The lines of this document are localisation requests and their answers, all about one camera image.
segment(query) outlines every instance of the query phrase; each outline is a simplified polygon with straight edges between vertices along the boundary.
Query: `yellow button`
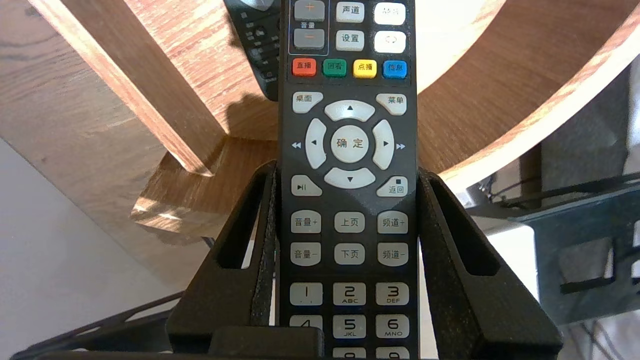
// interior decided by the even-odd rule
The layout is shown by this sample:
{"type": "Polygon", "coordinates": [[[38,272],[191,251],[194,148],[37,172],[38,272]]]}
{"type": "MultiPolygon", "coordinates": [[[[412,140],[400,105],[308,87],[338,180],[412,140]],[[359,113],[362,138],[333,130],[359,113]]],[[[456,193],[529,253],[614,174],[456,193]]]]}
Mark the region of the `yellow button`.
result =
{"type": "Polygon", "coordinates": [[[357,79],[373,79],[378,73],[376,60],[359,59],[353,62],[353,77],[357,79]]]}

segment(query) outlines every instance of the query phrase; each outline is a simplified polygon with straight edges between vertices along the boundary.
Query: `green button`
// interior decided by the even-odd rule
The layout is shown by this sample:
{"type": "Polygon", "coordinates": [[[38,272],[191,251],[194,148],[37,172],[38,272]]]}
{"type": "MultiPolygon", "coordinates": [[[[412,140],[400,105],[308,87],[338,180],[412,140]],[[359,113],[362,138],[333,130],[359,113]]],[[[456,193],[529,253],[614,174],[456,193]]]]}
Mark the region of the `green button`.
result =
{"type": "Polygon", "coordinates": [[[347,76],[347,61],[343,59],[327,59],[322,63],[322,72],[329,78],[347,76]]]}

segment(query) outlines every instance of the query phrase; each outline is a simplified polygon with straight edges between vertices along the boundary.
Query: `black remote control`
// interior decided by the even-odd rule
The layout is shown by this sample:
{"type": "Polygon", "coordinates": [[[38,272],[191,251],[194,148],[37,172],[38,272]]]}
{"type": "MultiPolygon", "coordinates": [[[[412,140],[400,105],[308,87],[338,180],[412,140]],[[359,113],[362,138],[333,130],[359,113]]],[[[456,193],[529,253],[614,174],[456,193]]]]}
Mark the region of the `black remote control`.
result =
{"type": "Polygon", "coordinates": [[[277,101],[280,0],[225,0],[225,6],[262,93],[277,101]]]}
{"type": "Polygon", "coordinates": [[[278,324],[418,359],[414,0],[283,0],[278,324]]]}

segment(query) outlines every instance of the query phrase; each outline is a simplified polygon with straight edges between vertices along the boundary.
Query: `red button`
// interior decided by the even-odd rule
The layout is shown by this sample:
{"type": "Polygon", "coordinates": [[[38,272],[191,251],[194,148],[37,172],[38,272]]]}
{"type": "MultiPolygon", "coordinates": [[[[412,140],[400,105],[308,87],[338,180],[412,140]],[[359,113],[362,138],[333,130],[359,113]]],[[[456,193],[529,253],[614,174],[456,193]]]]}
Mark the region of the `red button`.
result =
{"type": "Polygon", "coordinates": [[[316,76],[316,59],[293,59],[292,71],[294,76],[316,76]]]}

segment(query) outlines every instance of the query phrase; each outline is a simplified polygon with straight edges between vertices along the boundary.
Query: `white wall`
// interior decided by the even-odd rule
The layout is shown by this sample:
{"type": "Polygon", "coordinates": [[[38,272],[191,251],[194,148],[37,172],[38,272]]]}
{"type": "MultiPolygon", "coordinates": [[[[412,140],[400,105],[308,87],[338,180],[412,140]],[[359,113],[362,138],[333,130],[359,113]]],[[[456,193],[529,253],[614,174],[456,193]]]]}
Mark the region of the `white wall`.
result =
{"type": "Polygon", "coordinates": [[[0,140],[0,359],[170,293],[0,140]]]}

